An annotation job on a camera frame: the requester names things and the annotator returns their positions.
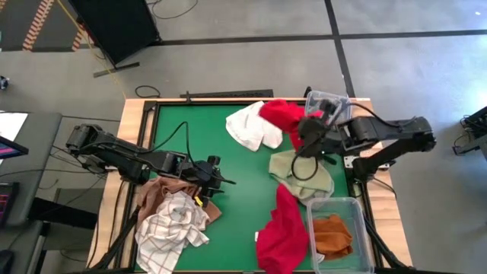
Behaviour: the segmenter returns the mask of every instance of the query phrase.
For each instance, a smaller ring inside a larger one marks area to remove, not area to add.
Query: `yellow cable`
[[[90,44],[90,41],[88,40],[88,38],[86,37],[86,35],[84,34],[84,31],[79,27],[78,23],[76,22],[76,20],[72,17],[71,14],[69,14],[69,11],[68,9],[61,3],[61,0],[56,0],[58,2],[58,4],[61,6],[62,10],[66,13],[66,15],[68,15],[69,19],[71,19],[72,23],[75,25],[75,27],[78,29],[78,31],[81,33],[81,35],[83,36],[83,39],[86,41],[86,43],[88,44],[88,46],[90,47],[90,52],[91,54],[93,54],[93,57],[105,68],[105,70],[108,72],[108,74],[112,77],[113,79],[113,82],[115,82],[115,84],[117,84],[120,89],[121,89],[121,92],[122,92],[122,95],[123,95],[123,99],[126,100],[127,97],[126,97],[126,93],[124,92],[125,88],[122,86],[122,84],[120,84],[120,81],[118,79],[118,76],[116,76],[114,73],[112,73],[110,71],[110,69],[107,67],[107,64],[105,64],[104,62],[102,62],[101,60],[99,60],[96,56],[96,53],[94,52],[93,50],[93,47],[91,46]]]

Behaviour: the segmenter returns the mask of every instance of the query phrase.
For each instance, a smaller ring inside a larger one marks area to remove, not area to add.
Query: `black table leg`
[[[97,215],[56,202],[41,198],[34,198],[30,207],[29,219],[49,221],[77,228],[94,229],[97,223]]]

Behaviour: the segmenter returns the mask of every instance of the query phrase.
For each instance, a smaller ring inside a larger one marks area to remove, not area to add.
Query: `wooden table frame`
[[[301,103],[305,102],[306,100],[305,98],[194,98],[191,100],[190,104],[238,104],[246,102],[251,103],[258,100],[268,101],[275,99],[285,99]],[[370,109],[372,108],[370,99],[354,98],[352,100],[363,104]],[[156,102],[161,102],[165,105],[183,104],[186,102],[186,99],[167,98],[126,100],[117,137],[124,139],[127,142],[148,148],[150,138],[154,136],[156,127],[155,125],[152,125],[153,121],[157,120],[157,117],[154,117],[154,114],[158,115],[157,111],[153,111],[155,109],[154,107],[157,105]],[[352,115],[369,116],[370,114],[363,109],[353,107]],[[363,151],[361,156],[370,156],[376,151],[381,150],[381,148],[382,145],[379,143],[372,149]],[[392,186],[388,171],[378,171],[375,174],[375,177]],[[91,258],[94,252],[94,259],[91,266],[96,264],[106,253],[111,245],[110,239],[111,242],[116,239],[123,221],[128,219],[130,213],[135,208],[135,203],[132,202],[132,199],[137,192],[137,187],[129,183],[123,183],[117,173],[111,173],[108,175],[100,205],[98,226],[99,231],[95,231],[94,233],[91,243],[90,256],[88,257]],[[118,193],[120,195],[118,203],[116,203]],[[394,252],[399,260],[406,265],[412,265],[409,249],[406,243],[406,237],[404,235],[403,224],[399,216],[399,209],[393,193],[378,184],[369,183],[368,196],[365,198],[369,202],[362,203],[362,208],[366,213],[368,210],[370,210],[369,213],[374,216],[375,228],[378,234],[382,237],[384,242]],[[134,240],[132,231],[127,237],[123,252],[116,256],[111,266],[115,268],[132,267],[135,259],[131,253],[134,246],[133,244]]]

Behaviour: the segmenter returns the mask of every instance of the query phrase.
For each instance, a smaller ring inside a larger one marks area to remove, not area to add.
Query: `gray concrete floor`
[[[191,3],[167,0],[160,12],[176,14]],[[487,29],[487,4],[480,0],[333,0],[333,7],[341,33]],[[324,3],[317,0],[199,0],[194,11],[159,21],[158,27],[168,40],[331,30]],[[451,146],[461,134],[463,114],[487,104],[487,36],[345,40],[343,45],[357,97],[372,98],[374,109],[386,119],[425,116],[437,136],[433,151],[406,155],[391,169],[414,265],[485,273],[487,162],[479,152],[454,156]],[[12,86],[0,94],[0,109],[118,119],[120,91],[134,97],[140,84],[159,88],[163,97],[263,88],[274,89],[275,96],[301,97],[308,85],[345,94],[335,46],[328,40],[152,47],[126,62],[133,61],[141,66],[119,73],[118,87],[110,77],[92,78],[102,68],[86,49],[1,53],[0,73],[12,78]],[[81,122],[64,119],[56,143],[62,145]],[[111,132],[118,126],[101,125]],[[49,165],[65,167],[56,160]],[[92,177],[46,174],[42,184],[56,178],[62,188],[93,182]],[[70,268],[54,253],[49,258],[44,271],[50,273],[82,266]]]

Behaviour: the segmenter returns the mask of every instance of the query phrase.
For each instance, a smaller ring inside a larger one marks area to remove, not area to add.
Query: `orange cloth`
[[[352,236],[338,215],[313,220],[314,240],[325,260],[339,259],[353,252]]]
[[[137,196],[137,205],[141,207],[138,212],[137,227],[148,216],[155,214],[158,206],[164,201],[166,193],[176,193],[178,191],[184,191],[192,195],[196,191],[196,185],[167,177],[157,177],[145,183]],[[208,221],[209,224],[221,215],[220,209],[213,202],[209,202],[203,210],[210,218]]]

